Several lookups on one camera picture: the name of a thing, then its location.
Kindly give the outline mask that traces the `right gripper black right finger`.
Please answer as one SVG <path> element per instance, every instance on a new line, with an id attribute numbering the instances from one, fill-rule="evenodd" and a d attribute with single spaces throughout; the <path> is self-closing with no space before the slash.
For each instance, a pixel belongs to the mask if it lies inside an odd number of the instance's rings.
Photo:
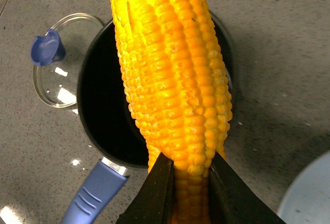
<path id="1" fill-rule="evenodd" d="M 211 223 L 284 223 L 219 154 L 209 168 L 209 211 Z"/>

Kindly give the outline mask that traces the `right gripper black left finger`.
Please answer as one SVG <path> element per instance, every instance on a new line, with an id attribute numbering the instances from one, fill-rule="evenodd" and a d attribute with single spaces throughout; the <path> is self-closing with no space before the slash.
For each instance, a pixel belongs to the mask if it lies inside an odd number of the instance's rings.
<path id="1" fill-rule="evenodd" d="M 173 161 L 161 153 L 117 223 L 171 223 L 172 214 Z"/>

